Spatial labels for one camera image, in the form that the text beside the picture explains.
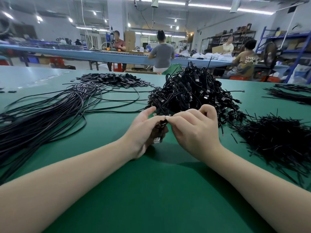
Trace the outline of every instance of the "person in red shirt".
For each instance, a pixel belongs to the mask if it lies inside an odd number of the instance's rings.
[[[121,51],[125,51],[126,50],[125,41],[120,39],[120,32],[118,30],[116,30],[116,31],[114,31],[114,34],[115,34],[116,43],[113,44],[112,48],[120,49]],[[107,66],[108,66],[109,71],[111,71],[112,63],[108,62]],[[122,70],[123,70],[123,72],[126,70],[126,64],[122,64]]]

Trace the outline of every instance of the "hand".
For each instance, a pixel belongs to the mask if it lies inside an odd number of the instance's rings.
[[[146,149],[153,144],[154,138],[161,136],[161,133],[154,127],[159,121],[165,120],[165,116],[154,116],[148,119],[149,115],[155,110],[156,107],[153,106],[140,112],[121,138],[129,146],[129,149],[133,149],[133,158],[135,159],[141,157],[146,152]],[[168,128],[165,126],[163,137],[165,137],[165,133],[168,131]]]
[[[213,106],[202,105],[166,116],[178,143],[196,159],[206,162],[221,147],[218,137],[217,113]]]

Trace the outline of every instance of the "person's right hand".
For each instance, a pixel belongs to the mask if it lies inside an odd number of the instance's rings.
[[[213,106],[202,105],[166,116],[178,143],[196,159],[206,162],[222,146],[218,137],[217,113]]]

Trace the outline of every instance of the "worker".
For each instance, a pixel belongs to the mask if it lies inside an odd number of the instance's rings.
[[[175,49],[171,44],[166,43],[166,37],[163,30],[159,30],[157,34],[159,44],[155,46],[148,59],[155,59],[153,71],[157,73],[163,73],[171,65],[171,59],[175,58]]]
[[[76,43],[76,46],[82,46],[82,43],[80,42],[79,39],[77,39],[77,40],[75,41],[75,43]]]
[[[142,111],[115,142],[0,186],[1,232],[42,232],[102,180],[128,161],[141,157],[158,136],[154,126],[165,118],[182,148],[233,185],[275,231],[311,232],[311,193],[224,148],[213,106],[148,119],[155,109]],[[192,206],[189,212],[196,208],[199,206]]]
[[[233,52],[233,50],[234,50],[234,46],[232,44],[233,41],[234,41],[234,36],[228,37],[227,42],[222,45],[224,51],[221,53],[221,55],[231,54]]]
[[[258,59],[258,56],[253,51],[256,43],[257,41],[254,39],[248,40],[245,43],[245,50],[232,61],[232,66],[237,67],[230,70],[225,78],[230,78],[231,76],[250,78],[253,75],[255,63]]]
[[[120,32],[118,30],[114,31],[115,35],[115,43],[113,44],[114,49],[120,49],[121,51],[126,51],[125,41],[120,39]],[[112,63],[107,62],[107,66],[109,71],[111,71]],[[126,70],[126,64],[122,64],[122,71],[124,72]]]

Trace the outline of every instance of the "person in brown shirt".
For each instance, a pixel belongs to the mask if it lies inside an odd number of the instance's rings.
[[[245,51],[241,52],[233,61],[232,65],[237,66],[227,73],[227,77],[240,76],[243,78],[251,78],[254,72],[254,67],[258,56],[253,51],[257,41],[254,39],[248,40],[244,47]]]
[[[126,50],[125,41],[120,39],[120,32],[118,30],[116,30],[116,31],[114,31],[114,34],[115,34],[116,43],[113,44],[112,48],[120,49],[121,51],[125,51]],[[108,66],[109,71],[111,71],[112,63],[107,62],[107,66]],[[122,70],[123,70],[123,72],[126,70],[126,64],[122,64]]]

